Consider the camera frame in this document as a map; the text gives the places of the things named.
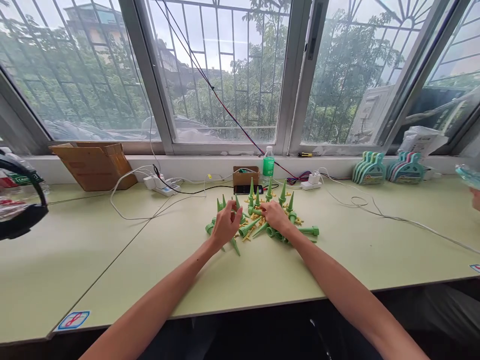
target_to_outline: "hand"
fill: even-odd
[[[471,201],[471,205],[474,209],[480,211],[480,191],[471,187],[470,192],[473,194],[473,200]]]
[[[215,251],[220,250],[239,230],[242,211],[242,206],[237,209],[237,203],[234,200],[228,200],[225,208],[216,215],[215,226],[209,239]]]
[[[266,222],[275,230],[279,231],[283,236],[285,236],[285,231],[290,229],[292,226],[295,227],[285,214],[284,209],[280,206],[278,202],[262,202],[260,204],[262,215],[265,217]]]

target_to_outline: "sky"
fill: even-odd
[[[4,15],[7,18],[14,18],[17,20],[21,20],[21,17],[12,3],[10,1],[10,7],[5,7],[0,5],[0,9],[3,11]],[[31,15],[36,22],[43,26],[43,20],[41,19],[35,5],[35,0],[17,0],[17,4],[20,7],[21,11],[24,14]],[[62,15],[65,19],[68,19],[66,12],[63,10],[64,8],[73,6],[73,0],[56,0],[58,3],[59,8],[61,9]],[[88,4],[90,0],[75,0],[76,5],[83,5]],[[151,11],[151,19],[152,24],[150,24],[150,28],[155,32],[157,36],[163,39],[168,48],[172,48],[173,44],[176,49],[176,56],[177,58],[191,66],[190,58],[188,54],[182,48],[179,40],[175,37],[175,34],[170,33],[169,25],[159,9],[159,6],[165,9],[162,0],[144,0],[148,1],[149,9]],[[236,8],[250,8],[250,0],[219,0],[220,5],[222,6],[232,6]],[[198,4],[211,4],[212,0],[192,0],[192,2]],[[349,4],[352,5],[356,11],[354,18],[359,23],[366,23],[373,15],[379,15],[380,13],[385,12],[387,9],[390,9],[395,14],[398,15],[398,20],[393,19],[390,23],[391,26],[398,27],[402,25],[405,28],[410,28],[412,26],[411,19],[407,19],[402,21],[402,18],[416,18],[417,22],[421,22],[425,20],[428,14],[428,8],[434,0],[330,0],[328,10],[327,10],[327,17],[331,18],[333,14],[338,9],[345,9],[347,10]],[[50,28],[57,28],[62,26],[61,18],[54,6],[53,0],[36,0],[38,7],[40,8],[41,12],[46,21],[46,25]],[[106,7],[112,7],[116,10],[120,10],[120,5],[118,0],[95,0],[96,4],[100,4]],[[201,26],[201,19],[200,19],[200,10],[199,7],[196,5],[184,5],[184,13],[182,10],[182,5],[178,3],[168,3],[168,7],[173,14],[173,17],[176,19],[182,32],[186,35],[187,31],[185,29],[185,21],[187,23],[187,30],[188,30],[188,37],[190,46],[194,51],[203,51],[204,47],[206,49],[206,58],[203,54],[197,54],[196,57],[200,62],[202,68],[205,68],[206,65],[209,69],[215,68],[219,69],[220,67],[222,70],[231,71],[230,62],[233,60],[231,55],[223,55],[219,56],[219,48],[220,52],[225,53],[232,53],[235,52],[236,59],[245,59],[247,57],[247,40],[249,37],[250,43],[253,44],[260,44],[262,38],[260,34],[256,31],[256,24],[254,21],[250,22],[250,27],[247,29],[247,22],[242,20],[242,17],[245,15],[245,11],[233,11],[233,33],[234,33],[234,45],[233,45],[233,37],[232,37],[232,12],[230,10],[219,9],[218,10],[218,30],[217,30],[217,15],[215,9],[203,7],[201,10],[201,16],[203,20],[203,33],[204,38],[202,36],[202,26]],[[467,17],[467,21],[469,19],[473,19],[475,17],[480,17],[480,4],[475,5],[475,11],[472,11],[471,14]],[[283,16],[282,22],[287,26],[290,21],[289,16]],[[420,29],[424,23],[421,22],[416,25],[415,29]],[[470,25],[469,28],[467,26],[465,29],[462,29],[462,33],[458,35],[458,38],[466,39],[471,37],[472,34],[479,33],[479,25],[478,23],[473,23]],[[376,36],[381,38],[384,34],[383,29],[379,29],[377,31]],[[394,41],[393,47],[399,51],[402,50],[403,45],[403,56],[404,58],[408,57],[410,50],[415,42],[417,32],[413,32],[409,36],[409,31],[401,30],[397,33],[395,29],[388,29],[385,32],[384,39],[389,40],[390,42]],[[477,49],[477,46],[466,46],[464,45],[457,45],[455,51],[451,51],[447,54],[446,58],[457,56],[459,53],[472,53],[475,52],[473,49]],[[452,65],[444,66],[444,69],[441,70],[439,73],[444,75],[449,75],[452,71],[454,71],[454,67]],[[386,81],[392,72],[392,69],[385,69],[382,78]],[[400,74],[400,70],[395,70],[392,74],[390,79],[390,83],[394,83]]]

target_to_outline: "packaged watering spikes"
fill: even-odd
[[[470,169],[468,165],[456,165],[455,171],[468,187],[480,191],[480,172]]]
[[[419,164],[419,152],[402,151],[398,160],[388,166],[386,179],[397,184],[419,184],[424,179],[424,166]]]
[[[386,169],[382,164],[383,152],[364,151],[362,161],[353,169],[351,179],[360,185],[381,184],[385,180]]]

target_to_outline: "blue sticker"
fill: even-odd
[[[477,273],[480,273],[480,265],[475,264],[475,265],[470,265],[470,267],[475,270]]]
[[[57,330],[72,330],[79,328],[90,315],[90,311],[69,313],[56,328]]]

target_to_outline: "window glass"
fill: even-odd
[[[169,13],[161,0],[145,1],[176,141],[249,142],[196,69],[197,60],[218,97],[253,140],[273,144],[283,85],[290,2],[166,0]],[[187,42],[174,20],[196,60],[182,47],[181,42],[185,47]]]
[[[479,104],[480,3],[472,0],[393,143],[401,144],[411,126],[439,130],[450,141]]]
[[[117,0],[0,1],[0,65],[54,140],[159,140]]]
[[[434,0],[331,0],[301,142],[376,145]]]

